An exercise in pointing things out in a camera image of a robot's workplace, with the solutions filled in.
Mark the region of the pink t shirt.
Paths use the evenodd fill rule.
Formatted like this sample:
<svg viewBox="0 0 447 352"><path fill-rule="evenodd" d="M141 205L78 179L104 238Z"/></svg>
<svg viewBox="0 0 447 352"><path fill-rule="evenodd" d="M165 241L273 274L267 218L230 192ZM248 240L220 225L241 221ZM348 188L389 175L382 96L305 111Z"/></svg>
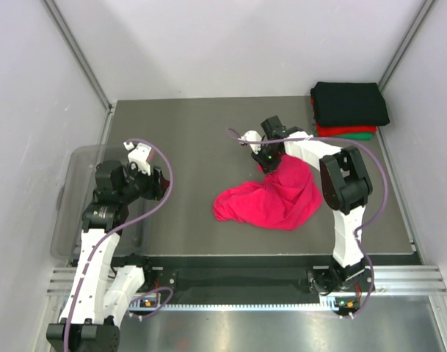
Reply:
<svg viewBox="0 0 447 352"><path fill-rule="evenodd" d="M212 207L218 221L236 221L268 230L302 226L323 201L307 163L284 155L261 182L246 181L223 191Z"/></svg>

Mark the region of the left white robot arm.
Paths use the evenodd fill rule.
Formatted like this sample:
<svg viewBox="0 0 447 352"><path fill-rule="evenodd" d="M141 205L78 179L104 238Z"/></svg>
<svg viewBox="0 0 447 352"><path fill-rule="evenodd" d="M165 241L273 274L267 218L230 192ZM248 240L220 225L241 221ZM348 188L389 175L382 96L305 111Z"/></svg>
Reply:
<svg viewBox="0 0 447 352"><path fill-rule="evenodd" d="M138 290L150 289L155 274L146 260L129 255L109 277L123 230L135 224L128 206L143 198L164 203L170 182L155 166L103 161L96 166L92 200L82 215L81 250L73 284L46 339L55 351L116 351L120 326Z"/></svg>

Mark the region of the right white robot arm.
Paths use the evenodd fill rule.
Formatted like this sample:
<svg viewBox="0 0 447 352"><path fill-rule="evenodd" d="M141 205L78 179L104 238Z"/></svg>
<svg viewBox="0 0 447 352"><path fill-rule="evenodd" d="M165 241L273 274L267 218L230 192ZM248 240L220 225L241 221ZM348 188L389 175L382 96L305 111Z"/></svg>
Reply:
<svg viewBox="0 0 447 352"><path fill-rule="evenodd" d="M335 245L327 271L309 271L310 286L323 296L348 290L365 271L365 255L359 247L368 197L373 191L363 157L357 147L338 147L316 140L298 127L287 128L279 117L261 123L264 135L246 132L252 158L265 173L281 168L284 155L295 157L316 168L321 192L334 215Z"/></svg>

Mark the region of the clear plastic bin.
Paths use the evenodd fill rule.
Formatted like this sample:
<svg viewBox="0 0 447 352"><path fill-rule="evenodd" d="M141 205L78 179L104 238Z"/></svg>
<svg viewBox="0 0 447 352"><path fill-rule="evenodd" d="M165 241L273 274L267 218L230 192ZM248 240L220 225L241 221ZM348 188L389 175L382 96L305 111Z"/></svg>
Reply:
<svg viewBox="0 0 447 352"><path fill-rule="evenodd" d="M81 248L81 216L92 201L95 188L95 169L102 161L118 160L128 162L127 150L122 144L98 144L79 147L71 154L68 170L57 202L58 213L51 241L51 255L58 260L76 260ZM138 199L128 206L132 220L146 211L153 204L145 199ZM123 230L115 256L126 256L143 252L148 244L147 220L137 222Z"/></svg>

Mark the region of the black folded t shirt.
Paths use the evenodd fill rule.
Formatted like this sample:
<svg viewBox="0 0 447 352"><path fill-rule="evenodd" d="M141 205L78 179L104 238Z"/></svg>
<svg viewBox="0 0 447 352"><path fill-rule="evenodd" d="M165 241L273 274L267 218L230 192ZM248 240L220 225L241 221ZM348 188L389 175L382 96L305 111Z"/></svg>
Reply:
<svg viewBox="0 0 447 352"><path fill-rule="evenodd" d="M322 127L374 126L390 123L376 83L318 82L310 90L315 121Z"/></svg>

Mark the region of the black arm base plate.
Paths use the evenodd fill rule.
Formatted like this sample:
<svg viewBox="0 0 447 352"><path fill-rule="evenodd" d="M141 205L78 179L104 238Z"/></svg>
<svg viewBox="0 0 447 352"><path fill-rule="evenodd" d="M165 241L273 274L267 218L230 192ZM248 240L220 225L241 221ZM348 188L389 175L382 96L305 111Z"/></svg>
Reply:
<svg viewBox="0 0 447 352"><path fill-rule="evenodd" d="M169 284L179 293L191 289L293 289L301 293L353 292L372 283L370 265L342 268L328 256L144 256L116 257L112 266L143 264L145 278Z"/></svg>

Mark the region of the aluminium frame rail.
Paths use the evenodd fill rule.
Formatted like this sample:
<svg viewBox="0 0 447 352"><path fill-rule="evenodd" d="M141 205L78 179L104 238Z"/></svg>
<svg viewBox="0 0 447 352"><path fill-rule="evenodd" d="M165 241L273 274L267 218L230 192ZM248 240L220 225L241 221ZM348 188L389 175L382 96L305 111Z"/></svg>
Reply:
<svg viewBox="0 0 447 352"><path fill-rule="evenodd" d="M54 268L48 296L67 296L76 268ZM430 265L379 265L374 268L373 296L445 296L446 284L440 269Z"/></svg>

